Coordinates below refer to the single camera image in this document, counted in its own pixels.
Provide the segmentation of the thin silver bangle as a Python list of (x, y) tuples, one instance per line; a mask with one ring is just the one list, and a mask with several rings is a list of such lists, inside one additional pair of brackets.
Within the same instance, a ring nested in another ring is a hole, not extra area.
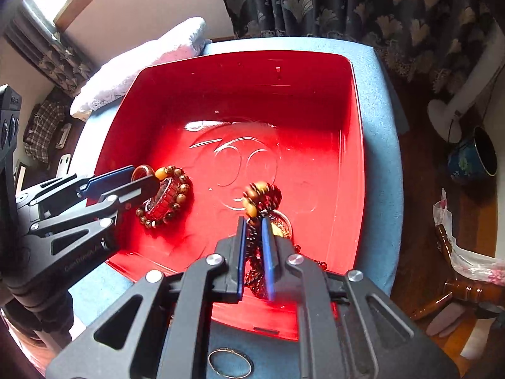
[(212, 350), (208, 354), (207, 363), (221, 378), (245, 379), (254, 372), (253, 361), (245, 353), (233, 348), (220, 347)]

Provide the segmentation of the white bathroom scale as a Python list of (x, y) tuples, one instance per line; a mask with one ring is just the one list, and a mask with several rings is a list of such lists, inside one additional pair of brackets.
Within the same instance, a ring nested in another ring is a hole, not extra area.
[(68, 174), (72, 155), (70, 153), (63, 154), (58, 161), (56, 167), (56, 177), (62, 178)]

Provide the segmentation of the plaid cloth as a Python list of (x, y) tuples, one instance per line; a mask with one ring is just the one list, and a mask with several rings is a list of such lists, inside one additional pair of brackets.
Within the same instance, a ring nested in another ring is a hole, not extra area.
[(23, 134), (28, 157), (49, 163), (49, 147), (58, 126), (65, 120), (65, 107), (60, 102), (45, 100), (34, 106)]

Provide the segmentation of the red tin box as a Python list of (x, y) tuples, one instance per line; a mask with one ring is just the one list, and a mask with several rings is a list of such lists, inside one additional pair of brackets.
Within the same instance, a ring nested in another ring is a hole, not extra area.
[(147, 164), (189, 176), (193, 201), (153, 230), (134, 213), (116, 231), (110, 266), (131, 281), (185, 270), (233, 235), (242, 194), (278, 186), (302, 253), (352, 268), (365, 201), (365, 158), (351, 62), (309, 51), (195, 57), (142, 70), (124, 97), (96, 173)]

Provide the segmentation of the white folded towel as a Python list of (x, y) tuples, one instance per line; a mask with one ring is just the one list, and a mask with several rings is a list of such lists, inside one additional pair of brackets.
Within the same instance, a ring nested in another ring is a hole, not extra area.
[(202, 17), (191, 17), (158, 39), (112, 58), (81, 88), (70, 106), (70, 116), (85, 122), (93, 111), (126, 95), (142, 70), (197, 57), (205, 48), (205, 30)]

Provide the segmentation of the wooden chair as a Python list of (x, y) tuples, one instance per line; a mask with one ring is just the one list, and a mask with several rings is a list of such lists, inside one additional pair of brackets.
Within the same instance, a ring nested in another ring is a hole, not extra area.
[(490, 282), (471, 281), (465, 276), (458, 275), (453, 269), (452, 278), (443, 284), (442, 295), (415, 310), (410, 318), (414, 321), (423, 319), (438, 312), (453, 300), (471, 305), (481, 302), (504, 305), (504, 288)]

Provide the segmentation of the white standing fan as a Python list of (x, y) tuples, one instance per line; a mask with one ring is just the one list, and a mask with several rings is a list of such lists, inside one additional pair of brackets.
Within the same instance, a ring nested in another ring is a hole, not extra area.
[(466, 82), (445, 104), (433, 99), (427, 106), (428, 117), (437, 134), (450, 144), (461, 140), (460, 119), (475, 100), (498, 75), (504, 65), (504, 33), (494, 22), (486, 40), (484, 52)]

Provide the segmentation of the blue patterned pot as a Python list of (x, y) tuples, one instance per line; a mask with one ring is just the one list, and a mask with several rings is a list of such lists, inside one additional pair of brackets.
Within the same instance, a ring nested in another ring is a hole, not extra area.
[(448, 158), (450, 177), (460, 184), (492, 178), (496, 176), (497, 168), (496, 150), (482, 127), (475, 127), (472, 134), (450, 152)]

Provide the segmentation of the plastic bag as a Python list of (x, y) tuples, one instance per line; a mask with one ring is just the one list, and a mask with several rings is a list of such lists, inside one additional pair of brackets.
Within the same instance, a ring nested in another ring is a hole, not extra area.
[(477, 232), (464, 235), (469, 228), (456, 222), (444, 188), (432, 206), (432, 218), (436, 231), (442, 234), (440, 250), (458, 276), (504, 287), (504, 257), (478, 249)]

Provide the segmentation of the dark patterned curtain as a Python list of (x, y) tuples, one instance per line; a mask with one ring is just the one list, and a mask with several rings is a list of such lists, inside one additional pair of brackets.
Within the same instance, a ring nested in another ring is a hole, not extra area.
[(495, 20), (482, 0), (223, 0), (235, 36), (320, 37), (374, 47), (408, 81), (456, 94)]

